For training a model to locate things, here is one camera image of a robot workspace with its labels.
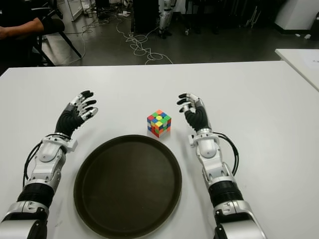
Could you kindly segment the robot right hand black silver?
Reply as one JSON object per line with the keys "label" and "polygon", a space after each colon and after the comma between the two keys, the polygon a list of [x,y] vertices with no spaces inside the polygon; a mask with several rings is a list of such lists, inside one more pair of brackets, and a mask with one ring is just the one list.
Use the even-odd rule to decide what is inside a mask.
{"label": "robot right hand black silver", "polygon": [[187,123],[196,131],[212,131],[211,124],[202,99],[193,93],[182,93],[178,96],[179,112],[184,114]]}

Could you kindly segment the robot left hand black silver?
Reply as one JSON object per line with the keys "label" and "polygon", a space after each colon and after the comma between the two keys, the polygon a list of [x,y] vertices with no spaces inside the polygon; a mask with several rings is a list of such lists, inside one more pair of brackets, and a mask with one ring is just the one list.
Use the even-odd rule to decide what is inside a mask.
{"label": "robot left hand black silver", "polygon": [[55,133],[66,135],[71,138],[73,132],[85,121],[91,119],[98,108],[94,107],[96,100],[89,100],[94,93],[90,90],[76,95],[65,107],[56,123]]}

